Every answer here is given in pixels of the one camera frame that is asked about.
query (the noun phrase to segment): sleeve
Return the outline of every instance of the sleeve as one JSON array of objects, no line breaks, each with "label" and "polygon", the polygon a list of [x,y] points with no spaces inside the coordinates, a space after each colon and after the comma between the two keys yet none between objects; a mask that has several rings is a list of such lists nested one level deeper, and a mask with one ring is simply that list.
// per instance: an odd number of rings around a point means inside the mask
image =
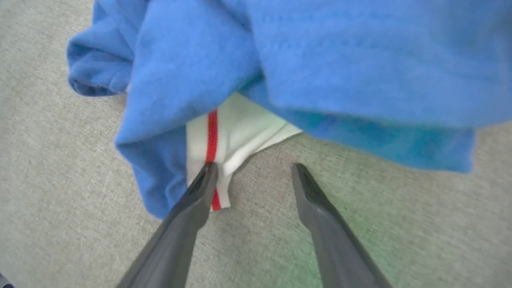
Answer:
[{"label": "sleeve", "polygon": [[133,50],[113,16],[98,1],[94,4],[92,25],[71,38],[66,57],[68,82],[80,95],[119,94],[130,82]]}]

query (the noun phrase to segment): white fabric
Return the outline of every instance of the white fabric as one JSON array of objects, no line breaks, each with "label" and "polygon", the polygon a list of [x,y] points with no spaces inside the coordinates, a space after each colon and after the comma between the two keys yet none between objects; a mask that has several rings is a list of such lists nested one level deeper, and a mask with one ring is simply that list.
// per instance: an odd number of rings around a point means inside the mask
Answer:
[{"label": "white fabric", "polygon": [[[221,208],[230,206],[228,185],[231,176],[249,157],[293,136],[300,130],[285,120],[235,93],[217,109],[218,142],[215,162],[219,165],[217,191]],[[186,126],[187,181],[197,176],[205,163],[208,147],[208,115]]]}]

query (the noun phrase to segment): red stripe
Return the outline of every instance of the red stripe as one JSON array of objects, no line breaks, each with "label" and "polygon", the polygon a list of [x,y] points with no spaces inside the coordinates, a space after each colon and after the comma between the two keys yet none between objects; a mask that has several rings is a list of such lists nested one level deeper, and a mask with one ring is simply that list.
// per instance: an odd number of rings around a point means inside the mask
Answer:
[{"label": "red stripe", "polygon": [[[214,162],[217,154],[217,142],[219,139],[219,126],[217,118],[217,110],[208,114],[208,148],[206,148],[206,162]],[[220,210],[221,202],[219,200],[219,192],[215,188],[214,198],[211,202],[211,208],[214,211]]]}]

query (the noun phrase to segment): blue fabric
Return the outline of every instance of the blue fabric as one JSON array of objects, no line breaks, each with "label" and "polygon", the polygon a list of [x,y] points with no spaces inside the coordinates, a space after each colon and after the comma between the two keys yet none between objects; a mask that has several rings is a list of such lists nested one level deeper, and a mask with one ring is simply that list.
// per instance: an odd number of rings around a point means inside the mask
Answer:
[{"label": "blue fabric", "polygon": [[186,189],[185,123],[234,91],[310,135],[470,171],[475,129],[512,118],[511,27],[511,0],[96,0],[69,82],[130,83],[116,146],[163,218]]}]

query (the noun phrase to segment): blue sweatshirt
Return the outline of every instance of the blue sweatshirt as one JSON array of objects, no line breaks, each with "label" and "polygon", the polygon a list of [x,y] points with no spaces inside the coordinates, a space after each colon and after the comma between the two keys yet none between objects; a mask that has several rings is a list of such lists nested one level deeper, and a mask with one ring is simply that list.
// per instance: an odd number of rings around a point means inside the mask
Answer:
[{"label": "blue sweatshirt", "polygon": [[186,189],[185,123],[232,92],[306,133],[468,172],[475,129],[512,117],[512,0],[96,0],[69,83],[130,83],[116,147],[148,211]]}]

